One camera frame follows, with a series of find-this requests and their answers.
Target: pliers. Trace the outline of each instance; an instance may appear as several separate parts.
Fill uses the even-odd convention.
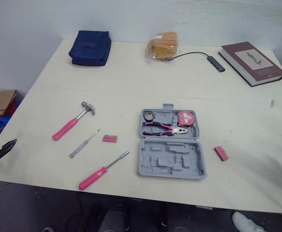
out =
[[[144,122],[143,125],[144,126],[156,126],[156,127],[162,127],[164,129],[168,129],[166,131],[159,132],[159,133],[153,133],[153,132],[145,131],[145,132],[143,132],[143,135],[173,136],[174,134],[186,134],[186,133],[188,133],[187,129],[182,128],[182,127],[173,127],[172,124],[163,124],[163,123],[160,123],[160,122]]]

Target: gray tool case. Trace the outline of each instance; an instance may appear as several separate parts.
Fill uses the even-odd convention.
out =
[[[172,124],[178,126],[177,113],[180,111],[191,112],[195,122],[186,134],[174,134],[174,136],[143,135],[143,132],[162,132],[160,127],[145,126],[143,118],[145,111],[155,114],[153,122]],[[202,147],[196,139],[199,136],[199,128],[195,112],[192,110],[174,110],[173,104],[163,104],[163,109],[144,109],[141,114],[142,137],[139,151],[139,173],[148,176],[163,176],[185,179],[204,179],[207,176]]]

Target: white sneaker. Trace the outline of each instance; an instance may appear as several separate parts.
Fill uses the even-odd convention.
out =
[[[240,232],[266,232],[261,226],[256,225],[252,220],[248,219],[240,212],[234,212],[232,220]]]
[[[42,232],[55,232],[55,231],[50,227],[46,227]]]

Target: black cable on floor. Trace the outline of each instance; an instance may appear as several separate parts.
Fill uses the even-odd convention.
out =
[[[71,216],[68,218],[68,220],[65,222],[65,225],[64,225],[64,230],[65,230],[65,232],[77,232],[77,231],[78,231],[79,225],[76,227],[76,229],[75,229],[74,231],[68,230],[69,222],[71,221],[71,219],[73,219],[73,218],[76,217],[76,216],[80,216],[80,222],[79,222],[79,224],[81,223],[82,218],[83,218],[83,215],[82,215],[82,214],[73,214],[73,215],[71,215]]]
[[[76,192],[76,197],[77,197],[77,200],[78,200],[79,209],[81,210],[81,214],[84,215],[82,201],[80,199],[79,192]]]

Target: bread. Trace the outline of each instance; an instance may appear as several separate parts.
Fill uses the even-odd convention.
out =
[[[170,59],[178,49],[178,39],[175,32],[157,34],[148,43],[148,52],[157,59]]]

